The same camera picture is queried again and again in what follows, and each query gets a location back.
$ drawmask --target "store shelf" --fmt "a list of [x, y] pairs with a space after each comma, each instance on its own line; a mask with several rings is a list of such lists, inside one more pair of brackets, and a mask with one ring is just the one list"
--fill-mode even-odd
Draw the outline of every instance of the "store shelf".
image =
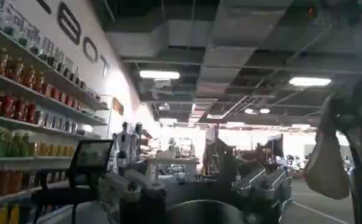
[[44, 133], [44, 134], [53, 135], [53, 136], [62, 136], [62, 137], [69, 137], [69, 138], [76, 138], [76, 139], [92, 139], [91, 137], [88, 137], [88, 136], [76, 135], [76, 134], [69, 133], [67, 131], [61, 131], [61, 130], [56, 130], [53, 128], [42, 127], [39, 125], [30, 124], [30, 123], [22, 122], [22, 121], [16, 121], [16, 120], [5, 118], [5, 117], [0, 117], [0, 126], [8, 128], [10, 130], [24, 129], [24, 130], [34, 131], [37, 133]]
[[6, 48], [9, 55], [11, 55], [13, 58], [21, 57], [26, 65], [34, 65], [35, 69], [43, 71], [46, 82], [56, 86], [58, 89], [74, 97], [82, 104], [90, 107], [93, 110], [108, 110], [106, 105], [103, 105], [94, 97], [91, 97], [83, 89], [79, 88], [66, 77], [52, 69], [48, 64], [41, 61], [38, 57], [36, 57], [36, 55], [32, 54], [26, 48], [19, 45], [15, 40], [11, 39], [1, 30], [0, 47]]
[[14, 96], [23, 97], [24, 99], [30, 102], [34, 102], [35, 104], [45, 109], [49, 109], [58, 114], [63, 114], [68, 119], [71, 119], [73, 121], [93, 126], [106, 125], [106, 123], [103, 123], [95, 118], [89, 117], [83, 112], [78, 111], [72, 107], [69, 107], [64, 103], [59, 102], [58, 100], [44, 97], [44, 95], [1, 75], [0, 75], [0, 89], [6, 89]]
[[39, 157], [1, 157], [0, 169], [9, 170], [39, 170], [67, 169], [71, 157], [68, 156], [39, 156]]
[[[52, 184], [47, 184], [48, 187], [52, 188], [52, 187], [67, 187], [69, 185], [68, 181], [60, 181], [57, 183], [52, 183]], [[15, 194], [8, 194], [8, 195], [4, 195], [0, 197], [0, 204], [1, 203], [6, 203], [8, 201], [12, 201], [12, 200], [17, 200], [19, 198], [24, 198], [24, 197], [28, 197], [31, 195], [31, 193], [40, 190], [41, 187], [33, 187], [24, 191], [20, 191], [17, 192]]]

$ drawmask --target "ceiling light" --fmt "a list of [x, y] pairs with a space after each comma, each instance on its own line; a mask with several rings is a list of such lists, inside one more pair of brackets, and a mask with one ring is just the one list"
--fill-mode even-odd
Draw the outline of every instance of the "ceiling light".
[[289, 83], [294, 86], [326, 86], [331, 82], [330, 79], [311, 78], [311, 77], [295, 77]]
[[88, 125], [88, 124], [83, 124], [83, 125], [82, 125], [82, 129], [83, 129], [84, 131], [87, 131], [87, 132], [92, 132], [92, 131], [93, 131], [93, 127], [90, 126], [90, 125]]
[[177, 119], [175, 118], [160, 118], [159, 122], [162, 124], [174, 124], [177, 122]]
[[207, 118], [208, 119], [223, 119], [224, 116], [223, 115], [210, 115], [210, 114], [208, 114]]
[[140, 77], [144, 79], [178, 79], [180, 73], [172, 71], [142, 70], [140, 71]]
[[264, 109], [260, 109], [260, 113], [261, 114], [269, 114], [271, 111], [269, 110], [269, 109], [266, 109], [266, 108], [264, 108]]
[[225, 126], [226, 127], [240, 127], [240, 126], [244, 126], [245, 125], [245, 123], [244, 122], [227, 122], [227, 123], [225, 123]]
[[300, 129], [306, 129], [310, 128], [311, 125], [309, 124], [292, 124], [292, 128], [300, 128]]
[[244, 112], [245, 112], [246, 114], [255, 114], [255, 112], [254, 112], [253, 109], [246, 109], [246, 110], [244, 110]]

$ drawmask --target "exposed ceiling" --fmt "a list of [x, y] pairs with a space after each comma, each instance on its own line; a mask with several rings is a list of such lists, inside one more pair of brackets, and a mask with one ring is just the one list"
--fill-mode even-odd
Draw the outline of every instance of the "exposed ceiling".
[[[107, 4], [115, 18], [107, 24], [108, 39], [157, 118], [315, 126], [326, 97], [362, 77], [362, 1]], [[163, 86], [142, 79], [143, 69], [178, 71], [180, 78]], [[298, 88], [288, 83], [295, 76], [328, 77], [332, 83]], [[246, 108], [270, 113], [246, 114]]]

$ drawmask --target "white bag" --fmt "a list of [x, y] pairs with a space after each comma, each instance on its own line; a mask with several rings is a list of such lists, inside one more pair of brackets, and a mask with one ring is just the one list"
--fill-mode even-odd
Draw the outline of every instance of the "white bag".
[[304, 170], [308, 187], [326, 197], [341, 200], [349, 196], [349, 177], [334, 136], [318, 133], [318, 142]]

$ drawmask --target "sign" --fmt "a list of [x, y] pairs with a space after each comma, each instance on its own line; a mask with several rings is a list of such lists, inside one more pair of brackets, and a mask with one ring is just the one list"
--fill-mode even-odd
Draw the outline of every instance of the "sign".
[[[90, 63], [102, 63], [102, 74], [106, 76], [109, 70], [109, 64], [106, 61], [105, 57], [100, 54], [97, 49], [97, 46], [88, 36], [83, 35], [83, 30], [80, 25], [80, 22], [76, 18], [75, 14], [70, 11], [68, 6], [60, 1], [57, 9], [52, 9], [45, 0], [36, 0], [38, 4], [43, 8], [44, 12], [48, 15], [55, 10], [57, 24], [60, 30], [70, 39], [70, 41], [80, 46], [82, 45], [82, 51], [85, 58]], [[14, 23], [19, 28], [20, 32], [25, 32], [29, 37], [30, 41], [33, 41], [36, 44], [39, 44], [42, 49], [44, 49], [48, 54], [52, 54], [56, 57], [57, 61], [62, 61], [70, 71], [73, 71], [74, 62], [63, 51], [54, 45], [54, 43], [47, 37], [43, 39], [43, 42], [40, 42], [41, 33], [39, 29], [32, 25], [19, 11], [16, 10], [13, 2], [9, 2], [9, 5], [6, 7], [7, 13], [14, 16]]]
[[115, 97], [113, 98], [112, 108], [120, 115], [124, 114], [124, 106]]

